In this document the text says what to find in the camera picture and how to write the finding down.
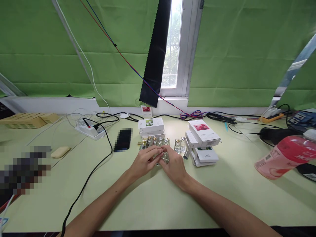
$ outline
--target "white power strip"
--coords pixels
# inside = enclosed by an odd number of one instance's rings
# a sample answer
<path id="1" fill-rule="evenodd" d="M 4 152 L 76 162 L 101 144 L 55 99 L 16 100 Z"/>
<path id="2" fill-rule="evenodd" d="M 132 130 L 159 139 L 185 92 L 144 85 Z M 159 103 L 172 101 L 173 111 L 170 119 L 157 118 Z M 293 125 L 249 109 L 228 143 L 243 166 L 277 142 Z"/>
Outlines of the white power strip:
<path id="1" fill-rule="evenodd" d="M 99 140 L 100 138 L 103 138 L 105 136 L 105 131 L 102 130 L 102 132 L 97 132 L 94 127 L 88 128 L 86 125 L 78 125 L 75 127 L 75 129 L 82 133 L 83 135 L 86 135 L 87 137 L 90 137 L 93 140 Z"/>

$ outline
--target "green curtain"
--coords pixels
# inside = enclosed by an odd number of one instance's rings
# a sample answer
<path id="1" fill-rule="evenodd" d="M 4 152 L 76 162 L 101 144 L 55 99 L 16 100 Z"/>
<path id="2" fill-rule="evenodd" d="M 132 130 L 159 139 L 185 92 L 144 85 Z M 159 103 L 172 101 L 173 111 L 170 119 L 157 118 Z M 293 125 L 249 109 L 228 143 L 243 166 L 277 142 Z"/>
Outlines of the green curtain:
<path id="1" fill-rule="evenodd" d="M 315 12 L 315 0 L 205 0 L 189 106 L 268 106 Z"/>
<path id="2" fill-rule="evenodd" d="M 159 0 L 90 0 L 122 55 L 144 74 Z M 59 0 L 110 106 L 139 106 L 142 79 L 78 0 Z M 28 96 L 96 96 L 51 0 L 0 2 L 0 72 Z M 82 59 L 92 80 L 90 67 Z"/>
<path id="3" fill-rule="evenodd" d="M 159 0 L 90 1 L 122 55 L 144 74 Z M 97 90 L 110 106 L 139 106 L 142 79 L 129 67 L 78 0 L 60 6 L 93 69 Z M 90 73 L 90 67 L 84 60 Z M 96 93 L 99 106 L 106 103 Z"/>
<path id="4" fill-rule="evenodd" d="M 51 0 L 0 1 L 0 72 L 28 96 L 94 97 Z"/>
<path id="5" fill-rule="evenodd" d="M 278 105 L 296 110 L 316 108 L 316 51 L 314 51 L 282 95 Z"/>

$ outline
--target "black phone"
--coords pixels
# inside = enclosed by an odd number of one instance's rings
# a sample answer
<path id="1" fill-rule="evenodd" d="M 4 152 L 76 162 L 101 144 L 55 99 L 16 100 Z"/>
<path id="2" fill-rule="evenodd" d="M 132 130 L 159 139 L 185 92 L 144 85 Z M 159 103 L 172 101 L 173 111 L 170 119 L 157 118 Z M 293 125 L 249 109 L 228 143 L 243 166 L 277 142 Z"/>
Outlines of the black phone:
<path id="1" fill-rule="evenodd" d="M 132 139 L 132 129 L 126 128 L 120 130 L 118 134 L 118 139 L 116 140 L 114 146 L 114 152 L 123 152 L 129 149 Z"/>

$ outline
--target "hand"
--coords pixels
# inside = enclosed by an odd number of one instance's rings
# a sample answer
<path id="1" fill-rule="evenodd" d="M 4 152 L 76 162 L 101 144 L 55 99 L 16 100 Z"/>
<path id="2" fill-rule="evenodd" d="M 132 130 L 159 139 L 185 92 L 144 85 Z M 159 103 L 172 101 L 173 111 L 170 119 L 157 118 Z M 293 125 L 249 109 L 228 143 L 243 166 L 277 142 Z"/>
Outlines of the hand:
<path id="1" fill-rule="evenodd" d="M 137 180 L 152 170 L 163 154 L 162 148 L 155 145 L 145 150 L 140 150 L 127 172 L 134 180 Z"/>
<path id="2" fill-rule="evenodd" d="M 190 177 L 185 171 L 183 158 L 176 153 L 169 145 L 161 146 L 164 151 L 168 152 L 169 163 L 166 164 L 163 160 L 159 160 L 159 164 L 164 169 L 168 177 L 182 190 L 185 189 L 186 181 Z"/>

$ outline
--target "pink bottle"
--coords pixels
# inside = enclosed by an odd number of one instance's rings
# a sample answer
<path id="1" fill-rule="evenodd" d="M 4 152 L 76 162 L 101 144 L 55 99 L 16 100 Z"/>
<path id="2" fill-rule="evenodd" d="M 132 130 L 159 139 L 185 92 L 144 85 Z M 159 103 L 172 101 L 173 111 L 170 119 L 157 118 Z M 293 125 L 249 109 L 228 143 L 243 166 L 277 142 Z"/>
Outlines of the pink bottle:
<path id="1" fill-rule="evenodd" d="M 316 159 L 316 130 L 310 129 L 303 136 L 284 138 L 254 167 L 264 177 L 274 180 L 313 159 Z"/>

